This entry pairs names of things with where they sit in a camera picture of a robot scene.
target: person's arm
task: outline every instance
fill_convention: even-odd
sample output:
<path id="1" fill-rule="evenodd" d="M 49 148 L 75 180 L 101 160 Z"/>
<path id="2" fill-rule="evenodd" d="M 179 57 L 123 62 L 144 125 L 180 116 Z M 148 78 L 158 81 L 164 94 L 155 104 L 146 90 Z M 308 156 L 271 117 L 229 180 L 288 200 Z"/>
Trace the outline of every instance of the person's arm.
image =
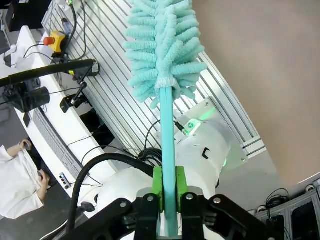
<path id="1" fill-rule="evenodd" d="M 25 143 L 28 143 L 30 146 L 32 145 L 31 142 L 29 140 L 23 140 L 20 144 L 9 147 L 7 150 L 7 153 L 11 156 L 11 157 L 15 157 L 18 155 L 18 153 L 23 150 L 25 148 Z"/>
<path id="2" fill-rule="evenodd" d="M 43 179 L 39 176 L 39 180 L 41 182 L 41 187 L 38 191 L 36 191 L 36 194 L 38 195 L 41 202 L 44 202 L 45 196 L 47 194 L 47 187 L 49 185 L 50 177 L 43 171 L 40 170 Z"/>

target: white desk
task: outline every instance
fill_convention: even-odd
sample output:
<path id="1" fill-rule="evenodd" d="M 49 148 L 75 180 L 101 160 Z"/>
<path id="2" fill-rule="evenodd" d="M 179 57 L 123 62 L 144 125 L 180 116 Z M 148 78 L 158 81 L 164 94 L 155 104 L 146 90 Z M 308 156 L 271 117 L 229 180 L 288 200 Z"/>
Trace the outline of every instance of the white desk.
<path id="1" fill-rule="evenodd" d="M 27 26 L 22 27 L 18 41 L 17 41 L 17 52 L 12 55 L 12 64 L 15 64 L 19 58 L 22 58 L 26 52 L 26 50 L 35 45 L 36 42 Z M 27 55 L 33 52 L 42 52 L 47 55 L 51 55 L 53 52 L 47 46 L 40 47 L 32 47 Z M 24 62 L 18 63 L 15 65 L 19 70 L 28 70 L 28 69 L 36 69 L 40 67 L 47 66 L 50 62 L 45 56 L 40 54 L 32 54 L 29 56 Z M 46 87 L 50 93 L 61 91 L 61 87 L 56 81 L 54 75 L 47 75 L 40 77 L 41 86 Z M 73 107 L 71 107 L 67 113 L 63 113 L 60 109 L 60 103 L 66 95 L 64 92 L 55 93 L 50 95 L 50 103 L 46 105 L 46 113 L 45 115 L 50 120 L 51 124 L 60 135 L 62 140 L 68 145 L 70 143 L 76 142 L 78 140 L 84 139 L 86 137 L 91 136 L 91 133 L 88 131 L 84 123 L 81 121 L 79 115 L 75 111 Z M 54 154 L 51 150 L 50 146 L 46 143 L 45 139 L 41 135 L 40 131 L 37 129 L 34 122 L 31 121 L 29 127 L 26 127 L 23 121 L 24 113 L 16 110 L 19 119 L 21 120 L 26 132 L 31 138 L 34 146 L 38 150 L 39 154 L 43 158 L 44 162 L 47 164 L 51 172 L 54 176 L 59 180 L 59 174 L 64 173 L 69 180 L 69 182 L 74 183 L 75 179 L 69 174 L 65 166 L 61 163 L 59 158 Z M 81 161 L 84 155 L 91 149 L 99 146 L 96 140 L 93 137 L 88 139 L 79 141 L 69 146 L 70 150 L 73 152 L 75 157 Z M 101 148 L 97 148 L 90 152 L 84 159 L 83 163 L 88 163 L 91 159 L 96 156 L 103 154 L 104 151 Z M 112 176 L 116 172 L 116 168 L 111 162 L 102 162 L 99 165 L 95 166 L 91 171 L 91 176 L 99 181 L 100 183 L 104 183 L 110 176 Z M 85 180 L 85 183 L 96 186 L 97 183 L 92 179 L 88 178 Z M 82 186 L 81 193 L 79 199 L 81 200 L 83 196 L 85 196 L 88 192 L 93 189 L 91 186 Z M 84 201 L 94 203 L 94 196 L 99 192 L 99 188 L 95 188 L 92 192 L 86 195 L 83 199 Z M 72 188 L 66 190 L 67 194 L 71 197 L 73 192 Z M 95 214 L 86 213 L 87 217 L 91 217 Z"/>

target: bolt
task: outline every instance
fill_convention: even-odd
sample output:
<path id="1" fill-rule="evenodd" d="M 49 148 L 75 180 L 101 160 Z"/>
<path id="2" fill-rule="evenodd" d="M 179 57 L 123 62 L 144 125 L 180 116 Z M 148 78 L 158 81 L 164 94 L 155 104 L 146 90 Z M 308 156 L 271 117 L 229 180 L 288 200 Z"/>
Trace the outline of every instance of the bolt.
<path id="1" fill-rule="evenodd" d="M 216 197 L 215 199 L 213 199 L 213 202 L 214 202 L 215 204 L 219 204 L 219 203 L 221 203 L 221 199 L 218 198 L 218 197 Z"/>
<path id="2" fill-rule="evenodd" d="M 189 193 L 185 198 L 186 198 L 187 200 L 192 200 L 192 199 L 194 198 L 194 196 Z"/>

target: phone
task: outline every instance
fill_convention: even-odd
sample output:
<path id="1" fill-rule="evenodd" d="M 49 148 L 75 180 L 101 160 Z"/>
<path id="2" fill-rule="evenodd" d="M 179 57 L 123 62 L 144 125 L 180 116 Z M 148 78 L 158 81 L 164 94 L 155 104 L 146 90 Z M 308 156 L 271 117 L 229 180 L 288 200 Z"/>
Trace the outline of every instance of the phone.
<path id="1" fill-rule="evenodd" d="M 30 113 L 26 112 L 23 116 L 23 121 L 26 127 L 29 127 L 29 124 L 31 122 Z"/>

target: computer keyboard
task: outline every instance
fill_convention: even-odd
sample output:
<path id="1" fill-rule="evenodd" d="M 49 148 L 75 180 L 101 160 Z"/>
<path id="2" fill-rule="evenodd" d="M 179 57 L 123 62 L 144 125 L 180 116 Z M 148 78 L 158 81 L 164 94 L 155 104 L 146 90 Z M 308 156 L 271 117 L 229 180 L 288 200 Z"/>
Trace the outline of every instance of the computer keyboard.
<path id="1" fill-rule="evenodd" d="M 60 159 L 74 179 L 77 179 L 83 165 L 70 149 L 67 148 L 67 145 L 61 139 L 41 108 L 34 110 L 32 120 L 54 154 Z"/>

